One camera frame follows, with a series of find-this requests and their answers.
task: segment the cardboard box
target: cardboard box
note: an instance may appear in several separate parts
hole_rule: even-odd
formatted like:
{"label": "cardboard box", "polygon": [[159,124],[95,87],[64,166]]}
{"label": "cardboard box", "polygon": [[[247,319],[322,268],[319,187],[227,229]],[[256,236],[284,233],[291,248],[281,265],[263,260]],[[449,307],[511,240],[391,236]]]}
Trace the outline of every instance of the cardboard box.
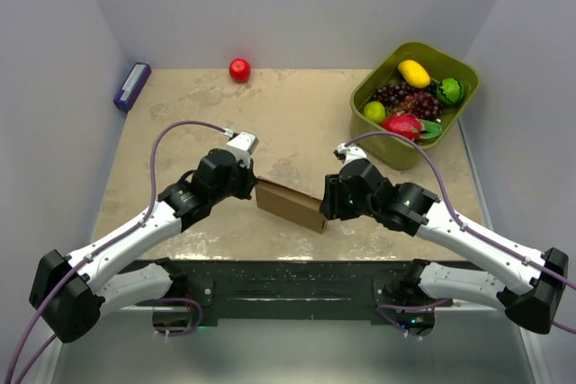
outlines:
{"label": "cardboard box", "polygon": [[322,234],[328,222],[320,213],[321,203],[318,198],[258,177],[256,204],[259,209]]}

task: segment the white arm segment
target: white arm segment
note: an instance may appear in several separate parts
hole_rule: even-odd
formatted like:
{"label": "white arm segment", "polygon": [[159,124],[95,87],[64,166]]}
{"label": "white arm segment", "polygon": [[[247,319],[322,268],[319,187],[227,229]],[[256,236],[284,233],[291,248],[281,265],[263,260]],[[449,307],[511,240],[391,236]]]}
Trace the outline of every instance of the white arm segment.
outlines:
{"label": "white arm segment", "polygon": [[[139,220],[142,220],[145,212],[146,210],[97,242],[71,252],[68,260],[70,265],[76,265],[98,246],[134,226]],[[158,243],[179,234],[181,228],[181,220],[174,217],[174,209],[163,201],[156,202],[154,211],[145,226],[105,249],[91,263],[85,265],[81,273],[89,276],[90,279],[87,284],[92,292],[98,292],[116,273]]]}
{"label": "white arm segment", "polygon": [[[452,220],[442,201],[434,203],[426,217],[428,223],[419,228],[416,233],[418,237],[456,252],[496,277],[517,295],[525,294],[534,288],[530,285],[530,281],[532,278],[538,279],[540,277],[540,272],[537,269],[505,254],[494,246],[488,245],[472,234],[462,231]],[[526,256],[534,263],[545,264],[541,251],[512,242],[462,215],[459,218],[468,227]],[[455,295],[448,295],[447,297],[456,298]]]}
{"label": "white arm segment", "polygon": [[488,272],[431,263],[420,274],[418,286],[431,299],[458,299],[504,310],[496,297],[504,284]]}
{"label": "white arm segment", "polygon": [[158,264],[149,264],[134,272],[117,274],[96,293],[105,299],[100,307],[101,317],[141,301],[160,299],[171,285],[172,280],[167,271]]}

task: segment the green basket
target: green basket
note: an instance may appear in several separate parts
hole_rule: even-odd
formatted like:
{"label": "green basket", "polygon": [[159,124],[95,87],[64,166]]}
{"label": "green basket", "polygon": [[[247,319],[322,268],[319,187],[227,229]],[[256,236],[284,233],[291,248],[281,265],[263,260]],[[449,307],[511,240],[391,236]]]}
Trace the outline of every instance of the green basket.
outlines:
{"label": "green basket", "polygon": [[[362,114],[364,106],[370,102],[370,97],[376,89],[403,80],[402,75],[398,72],[398,64],[408,59],[415,60],[422,65],[432,80],[439,82],[452,77],[460,81],[466,90],[464,99],[458,105],[445,107],[441,117],[442,134],[439,137],[419,142],[424,150],[437,146],[456,123],[480,85],[480,78],[476,72],[460,60],[422,42],[407,42],[400,45],[352,93],[350,98],[350,108],[352,109],[350,134],[352,137],[375,130],[384,130],[380,125],[372,123]],[[394,137],[366,138],[359,143],[359,146],[381,158],[395,170],[407,170],[420,159],[420,155],[414,147]]]}

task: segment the red apple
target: red apple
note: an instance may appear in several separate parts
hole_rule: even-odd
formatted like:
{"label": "red apple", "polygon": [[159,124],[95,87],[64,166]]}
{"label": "red apple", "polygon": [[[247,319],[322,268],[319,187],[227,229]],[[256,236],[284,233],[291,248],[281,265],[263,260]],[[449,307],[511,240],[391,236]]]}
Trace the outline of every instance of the red apple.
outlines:
{"label": "red apple", "polygon": [[247,82],[250,78],[251,71],[252,68],[250,67],[250,64],[243,58],[235,58],[232,60],[232,63],[230,63],[230,76],[237,83]]}

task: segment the green fruit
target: green fruit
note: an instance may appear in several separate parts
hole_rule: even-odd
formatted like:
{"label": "green fruit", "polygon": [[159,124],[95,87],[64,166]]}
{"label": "green fruit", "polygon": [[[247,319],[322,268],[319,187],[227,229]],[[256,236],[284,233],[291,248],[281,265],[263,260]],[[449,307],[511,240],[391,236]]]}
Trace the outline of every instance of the green fruit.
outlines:
{"label": "green fruit", "polygon": [[464,98],[465,90],[462,83],[455,78],[446,78],[436,90],[436,98],[444,105],[456,105]]}
{"label": "green fruit", "polygon": [[374,123],[382,123],[386,119],[386,109],[378,101],[372,101],[364,106],[364,116]]}

